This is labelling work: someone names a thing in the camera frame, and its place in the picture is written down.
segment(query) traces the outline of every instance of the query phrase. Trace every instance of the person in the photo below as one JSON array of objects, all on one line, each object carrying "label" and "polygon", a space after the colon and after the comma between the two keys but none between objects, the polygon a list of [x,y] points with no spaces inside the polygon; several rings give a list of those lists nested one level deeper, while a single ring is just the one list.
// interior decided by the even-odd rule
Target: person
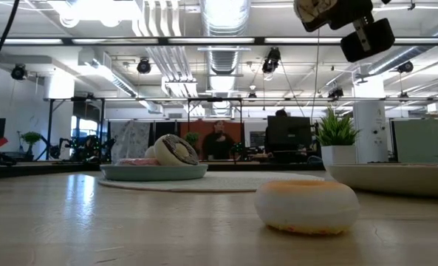
[{"label": "person", "polygon": [[224,133],[224,121],[218,120],[213,124],[213,132],[205,136],[202,143],[202,152],[206,160],[228,160],[233,139]]},{"label": "person", "polygon": [[[279,109],[278,111],[276,111],[275,116],[287,117],[287,113],[286,113],[286,111],[284,111],[284,109]],[[268,154],[268,157],[273,156],[273,147],[270,146],[268,127],[266,127],[266,131],[264,133],[264,152],[266,152],[266,154]]]}]

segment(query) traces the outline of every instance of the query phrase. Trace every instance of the white round mat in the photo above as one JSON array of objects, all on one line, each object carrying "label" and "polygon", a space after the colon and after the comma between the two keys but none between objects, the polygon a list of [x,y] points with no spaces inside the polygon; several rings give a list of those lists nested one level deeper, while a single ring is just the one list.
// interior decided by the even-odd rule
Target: white round mat
[{"label": "white round mat", "polygon": [[324,181],[321,177],[305,174],[275,173],[275,172],[208,172],[201,179],[184,181],[150,181],[150,182],[122,182],[106,179],[99,180],[99,184],[115,188],[129,188],[149,191],[173,192],[249,192],[256,191],[266,182],[274,180],[316,180]]}]

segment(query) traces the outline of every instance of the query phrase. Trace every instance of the white donut-shaped object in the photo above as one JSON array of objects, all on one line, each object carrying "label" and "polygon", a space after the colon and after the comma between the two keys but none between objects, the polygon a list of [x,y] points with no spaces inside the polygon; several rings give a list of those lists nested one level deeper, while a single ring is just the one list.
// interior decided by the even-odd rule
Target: white donut-shaped object
[{"label": "white donut-shaped object", "polygon": [[162,166],[197,166],[196,151],[180,137],[167,134],[154,143],[154,154]]},{"label": "white donut-shaped object", "polygon": [[294,233],[337,234],[357,220],[360,203],[354,191],[327,181],[272,181],[256,191],[260,219]]},{"label": "white donut-shaped object", "polygon": [[150,158],[150,159],[156,158],[156,156],[154,155],[154,147],[153,146],[146,149],[145,158]]}]

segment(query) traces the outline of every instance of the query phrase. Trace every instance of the round tray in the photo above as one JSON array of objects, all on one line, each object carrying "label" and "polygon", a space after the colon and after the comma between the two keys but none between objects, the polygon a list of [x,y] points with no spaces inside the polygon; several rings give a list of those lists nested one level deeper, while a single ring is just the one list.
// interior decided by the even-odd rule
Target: round tray
[{"label": "round tray", "polygon": [[438,165],[334,165],[326,169],[351,188],[438,197]]},{"label": "round tray", "polygon": [[100,166],[103,176],[116,181],[177,181],[203,178],[208,165],[198,166]]}]

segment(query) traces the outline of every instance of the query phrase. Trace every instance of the wooden table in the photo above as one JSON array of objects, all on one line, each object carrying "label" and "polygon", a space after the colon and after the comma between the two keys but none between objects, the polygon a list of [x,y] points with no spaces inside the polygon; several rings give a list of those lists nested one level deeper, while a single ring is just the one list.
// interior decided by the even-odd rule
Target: wooden table
[{"label": "wooden table", "polygon": [[0,179],[0,265],[438,266],[438,199],[358,193],[350,232],[310,237],[266,228],[253,193],[127,191],[90,174]]}]

